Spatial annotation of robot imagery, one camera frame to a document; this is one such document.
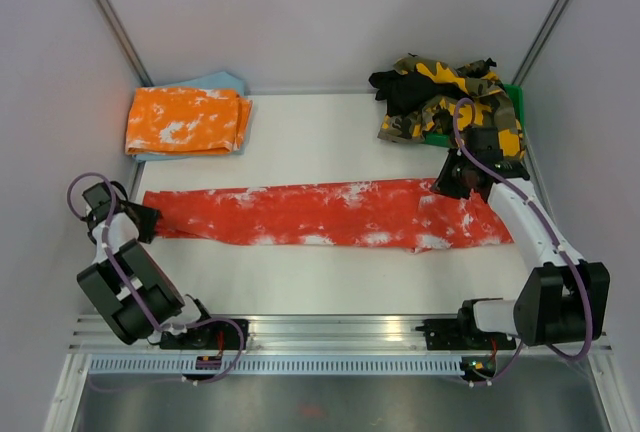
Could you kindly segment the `red white tie-dye trousers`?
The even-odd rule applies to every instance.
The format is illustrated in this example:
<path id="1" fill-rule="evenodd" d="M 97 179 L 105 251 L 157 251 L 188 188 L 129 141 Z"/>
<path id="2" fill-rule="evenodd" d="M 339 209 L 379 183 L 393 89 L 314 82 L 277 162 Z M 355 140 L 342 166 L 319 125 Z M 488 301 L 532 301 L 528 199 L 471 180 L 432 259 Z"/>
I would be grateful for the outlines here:
<path id="1" fill-rule="evenodd" d="M 412 253 L 512 243 L 477 195 L 437 195 L 430 179 L 148 191 L 163 238 L 237 246 L 400 248 Z"/>

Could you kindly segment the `camouflage yellow green trousers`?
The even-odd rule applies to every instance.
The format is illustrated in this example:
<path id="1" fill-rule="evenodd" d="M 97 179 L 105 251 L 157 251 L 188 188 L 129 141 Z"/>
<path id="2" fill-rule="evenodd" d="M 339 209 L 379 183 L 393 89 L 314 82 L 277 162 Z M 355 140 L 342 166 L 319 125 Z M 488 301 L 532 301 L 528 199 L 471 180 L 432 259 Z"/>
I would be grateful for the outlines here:
<path id="1" fill-rule="evenodd" d="M 425 144 L 425 137 L 435 132 L 449 135 L 453 145 L 454 127 L 494 126 L 504 155 L 523 158 L 525 141 L 520 139 L 513 105 L 496 67 L 497 63 L 491 58 L 458 67 L 414 54 L 399 59 L 389 71 L 402 75 L 419 72 L 438 84 L 448 85 L 454 95 L 436 96 L 406 116 L 391 117 L 385 112 L 378 138 L 395 143 Z"/>

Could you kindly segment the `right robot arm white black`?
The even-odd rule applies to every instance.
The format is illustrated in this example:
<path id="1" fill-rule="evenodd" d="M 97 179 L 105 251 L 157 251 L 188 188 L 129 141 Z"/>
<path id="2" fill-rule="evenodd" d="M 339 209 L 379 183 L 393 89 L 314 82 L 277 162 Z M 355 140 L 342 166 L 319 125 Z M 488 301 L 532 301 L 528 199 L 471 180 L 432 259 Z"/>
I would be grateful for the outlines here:
<path id="1" fill-rule="evenodd" d="M 610 274 L 589 262 L 560 233 L 518 160 L 504 157 L 494 127 L 468 126 L 449 150 L 432 192 L 452 199 L 478 195 L 505 225 L 530 274 L 514 300 L 472 299 L 463 303 L 457 339 L 480 347 L 492 333 L 519 338 L 527 346 L 558 348 L 580 342 L 588 350 L 602 335 Z"/>

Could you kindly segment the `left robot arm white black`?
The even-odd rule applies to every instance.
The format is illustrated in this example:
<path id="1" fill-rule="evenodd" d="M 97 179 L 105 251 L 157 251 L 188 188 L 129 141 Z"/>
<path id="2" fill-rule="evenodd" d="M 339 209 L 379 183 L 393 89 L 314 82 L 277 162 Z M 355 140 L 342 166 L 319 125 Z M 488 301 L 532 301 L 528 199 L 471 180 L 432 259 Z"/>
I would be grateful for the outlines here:
<path id="1" fill-rule="evenodd" d="M 161 213 L 128 199 L 116 181 L 101 181 L 82 193 L 87 206 L 81 221 L 96 254 L 77 283 L 114 335 L 126 345 L 152 335 L 173 334 L 197 349 L 210 347 L 218 326 L 195 299 L 200 314 L 184 325 L 170 320 L 181 315 L 184 297 L 144 246 L 156 236 Z"/>

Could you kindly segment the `black trousers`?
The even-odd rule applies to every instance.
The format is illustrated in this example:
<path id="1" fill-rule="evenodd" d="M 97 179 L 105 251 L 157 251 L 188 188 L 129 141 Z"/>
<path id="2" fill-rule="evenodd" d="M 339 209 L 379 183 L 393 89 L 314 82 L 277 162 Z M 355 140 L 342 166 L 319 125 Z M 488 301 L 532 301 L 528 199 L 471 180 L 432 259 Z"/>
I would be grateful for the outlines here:
<path id="1" fill-rule="evenodd" d="M 405 75 L 396 71 L 374 72 L 368 81 L 376 90 L 375 100 L 386 103 L 386 114 L 391 117 L 406 116 L 436 96 L 454 95 L 448 85 L 438 84 L 416 71 Z"/>

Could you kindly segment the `green plastic bin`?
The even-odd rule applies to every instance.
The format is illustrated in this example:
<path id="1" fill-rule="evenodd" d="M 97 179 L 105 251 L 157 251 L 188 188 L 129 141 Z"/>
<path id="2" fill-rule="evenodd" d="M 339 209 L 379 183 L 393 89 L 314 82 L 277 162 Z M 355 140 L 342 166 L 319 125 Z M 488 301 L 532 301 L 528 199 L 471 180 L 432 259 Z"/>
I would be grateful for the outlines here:
<path id="1" fill-rule="evenodd" d="M 516 122 L 520 131 L 520 139 L 525 141 L 525 112 L 524 112 L 524 99 L 522 89 L 516 85 L 505 84 L 504 89 L 506 91 L 507 96 L 512 102 L 514 114 L 516 117 Z M 425 139 L 424 143 L 427 145 L 433 145 L 436 147 L 449 147 L 452 142 L 450 140 L 450 136 L 446 134 L 440 133 L 429 133 Z"/>

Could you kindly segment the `aluminium front rail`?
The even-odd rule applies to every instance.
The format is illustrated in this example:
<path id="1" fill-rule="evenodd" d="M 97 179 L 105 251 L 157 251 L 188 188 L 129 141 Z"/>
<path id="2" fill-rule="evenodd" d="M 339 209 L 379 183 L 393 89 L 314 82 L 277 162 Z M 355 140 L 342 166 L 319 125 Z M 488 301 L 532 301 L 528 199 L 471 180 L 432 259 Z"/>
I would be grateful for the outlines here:
<path id="1" fill-rule="evenodd" d="M 254 355 L 421 355 L 426 337 L 417 328 L 425 315 L 245 315 L 246 352 Z M 160 336 L 121 342 L 96 314 L 80 316 L 68 339 L 69 353 L 152 353 Z"/>

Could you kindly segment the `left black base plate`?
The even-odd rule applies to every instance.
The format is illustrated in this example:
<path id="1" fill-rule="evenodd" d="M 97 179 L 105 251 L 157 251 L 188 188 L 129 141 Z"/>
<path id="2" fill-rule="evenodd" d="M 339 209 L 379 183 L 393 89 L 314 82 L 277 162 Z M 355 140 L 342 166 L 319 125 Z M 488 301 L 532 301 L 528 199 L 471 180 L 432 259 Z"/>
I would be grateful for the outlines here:
<path id="1" fill-rule="evenodd" d="M 228 322 L 216 321 L 197 329 L 173 335 L 163 333 L 159 342 L 162 350 L 211 351 L 245 350 L 250 322 L 232 318 Z"/>

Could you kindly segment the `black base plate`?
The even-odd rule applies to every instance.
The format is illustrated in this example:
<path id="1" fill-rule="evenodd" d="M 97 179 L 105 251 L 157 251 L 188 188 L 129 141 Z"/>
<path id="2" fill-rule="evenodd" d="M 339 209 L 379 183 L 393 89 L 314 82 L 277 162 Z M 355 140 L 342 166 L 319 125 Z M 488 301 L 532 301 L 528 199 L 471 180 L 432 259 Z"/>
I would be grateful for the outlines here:
<path id="1" fill-rule="evenodd" d="M 211 351 L 245 350 L 250 322 L 232 318 L 228 322 L 216 321 L 197 329 L 173 335 L 163 333 L 159 342 L 162 350 Z"/>
<path id="2" fill-rule="evenodd" d="M 506 334 L 464 328 L 456 319 L 423 320 L 414 328 L 423 335 L 429 351 L 512 351 L 516 341 Z"/>

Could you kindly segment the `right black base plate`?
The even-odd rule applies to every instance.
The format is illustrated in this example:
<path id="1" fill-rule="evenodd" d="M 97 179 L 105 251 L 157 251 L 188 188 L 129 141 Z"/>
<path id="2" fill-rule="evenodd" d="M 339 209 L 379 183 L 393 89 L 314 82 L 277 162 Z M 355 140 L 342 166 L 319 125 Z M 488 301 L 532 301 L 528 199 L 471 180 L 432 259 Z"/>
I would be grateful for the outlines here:
<path id="1" fill-rule="evenodd" d="M 414 328 L 423 335 L 429 351 L 512 351 L 516 341 L 506 334 L 464 328 L 456 319 L 423 320 Z"/>

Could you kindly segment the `right corner aluminium post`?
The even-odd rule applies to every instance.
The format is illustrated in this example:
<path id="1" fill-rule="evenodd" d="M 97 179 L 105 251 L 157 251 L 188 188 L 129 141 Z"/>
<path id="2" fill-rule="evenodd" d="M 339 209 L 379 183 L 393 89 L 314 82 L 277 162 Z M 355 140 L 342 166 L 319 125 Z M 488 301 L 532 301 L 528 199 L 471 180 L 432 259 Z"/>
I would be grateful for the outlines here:
<path id="1" fill-rule="evenodd" d="M 521 86 L 524 83 L 526 77 L 530 73 L 540 54 L 544 50 L 544 47 L 551 38 L 556 26 L 567 11 L 571 1 L 572 0 L 553 1 L 551 8 L 545 16 L 545 19 L 543 20 L 538 32 L 536 33 L 533 42 L 528 48 L 513 77 L 513 83 L 515 85 Z"/>

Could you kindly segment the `corner aluminium post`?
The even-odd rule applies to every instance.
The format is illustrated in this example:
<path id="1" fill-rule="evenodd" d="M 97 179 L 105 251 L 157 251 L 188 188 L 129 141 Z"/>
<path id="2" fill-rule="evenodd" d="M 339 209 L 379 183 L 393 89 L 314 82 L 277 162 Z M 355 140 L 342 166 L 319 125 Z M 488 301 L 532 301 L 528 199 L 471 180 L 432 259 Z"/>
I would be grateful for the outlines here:
<path id="1" fill-rule="evenodd" d="M 538 32 L 536 33 L 533 42 L 528 48 L 513 77 L 513 83 L 515 85 L 521 86 L 524 83 L 526 77 L 530 73 L 540 54 L 544 50 L 544 47 L 551 38 L 556 26 L 567 11 L 571 1 L 572 0 L 553 1 L 551 8 L 545 16 L 545 19 L 543 20 Z"/>
<path id="2" fill-rule="evenodd" d="M 143 87 L 153 85 L 153 80 L 143 64 L 126 28 L 111 0 L 92 0 L 113 36 L 120 52 L 134 77 Z"/>

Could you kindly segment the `left corner aluminium post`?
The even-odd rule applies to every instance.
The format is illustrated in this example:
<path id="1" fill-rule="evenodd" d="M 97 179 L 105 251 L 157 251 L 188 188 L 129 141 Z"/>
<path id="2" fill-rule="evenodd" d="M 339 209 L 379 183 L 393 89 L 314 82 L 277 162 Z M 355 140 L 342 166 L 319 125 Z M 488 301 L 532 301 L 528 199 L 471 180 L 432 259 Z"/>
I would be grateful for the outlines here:
<path id="1" fill-rule="evenodd" d="M 111 0 L 92 0 L 113 36 L 120 52 L 134 77 L 143 87 L 153 85 L 153 80 L 143 64 L 126 28 Z"/>

